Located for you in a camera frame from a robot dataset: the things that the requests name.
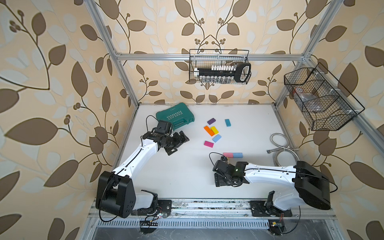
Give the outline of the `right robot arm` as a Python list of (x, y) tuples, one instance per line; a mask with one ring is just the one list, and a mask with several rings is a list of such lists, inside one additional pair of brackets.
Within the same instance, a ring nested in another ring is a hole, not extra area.
[(291, 208), (308, 205), (319, 210), (330, 210), (330, 180), (306, 162), (294, 166), (272, 167), (236, 162), (235, 165), (218, 160), (213, 166), (217, 187), (240, 187), (243, 184), (272, 184), (283, 187), (271, 190), (260, 209), (277, 216)]

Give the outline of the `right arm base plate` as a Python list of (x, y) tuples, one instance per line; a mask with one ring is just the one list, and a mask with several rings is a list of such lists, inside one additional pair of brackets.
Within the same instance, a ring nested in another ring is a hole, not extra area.
[(268, 201), (250, 201), (250, 208), (253, 217), (292, 217), (292, 211), (282, 211)]

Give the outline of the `light blue block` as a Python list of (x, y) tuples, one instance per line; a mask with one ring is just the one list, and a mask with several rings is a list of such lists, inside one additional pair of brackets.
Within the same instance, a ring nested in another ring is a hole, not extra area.
[(214, 143), (217, 143), (221, 138), (222, 138), (222, 136), (219, 135), (219, 134), (217, 134), (216, 136), (214, 136), (214, 137), (212, 138), (212, 141), (213, 141)]
[(233, 153), (233, 158), (243, 158), (243, 153)]

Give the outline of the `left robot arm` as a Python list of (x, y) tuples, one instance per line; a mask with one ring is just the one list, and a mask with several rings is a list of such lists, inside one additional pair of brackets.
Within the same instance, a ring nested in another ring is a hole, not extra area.
[(173, 132), (170, 122), (158, 121), (158, 125), (140, 137), (137, 149), (111, 172), (103, 172), (98, 180), (96, 209), (115, 217), (127, 218), (137, 211), (143, 215), (156, 214), (160, 207), (156, 193), (135, 191), (134, 179), (148, 160), (160, 149), (172, 155), (189, 141), (184, 132)]

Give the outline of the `magenta block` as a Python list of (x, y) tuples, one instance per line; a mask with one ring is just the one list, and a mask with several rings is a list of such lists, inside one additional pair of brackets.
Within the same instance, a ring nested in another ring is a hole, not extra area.
[(213, 148), (213, 147), (214, 147), (214, 143), (211, 143), (211, 142), (208, 142), (208, 141), (205, 141), (205, 142), (204, 142), (204, 145), (205, 145), (206, 147), (209, 147), (209, 148)]

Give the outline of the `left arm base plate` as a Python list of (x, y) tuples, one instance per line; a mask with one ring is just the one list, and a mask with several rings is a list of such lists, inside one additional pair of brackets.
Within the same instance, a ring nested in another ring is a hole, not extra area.
[(152, 205), (147, 209), (138, 209), (131, 212), (132, 216), (152, 216), (161, 215), (162, 218), (167, 218), (172, 211), (171, 200), (154, 200)]

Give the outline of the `pink block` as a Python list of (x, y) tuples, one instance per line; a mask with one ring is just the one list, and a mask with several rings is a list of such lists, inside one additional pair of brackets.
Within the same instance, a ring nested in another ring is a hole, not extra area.
[(234, 158), (234, 154), (233, 154), (233, 153), (223, 153), (223, 155), (224, 155), (226, 158)]

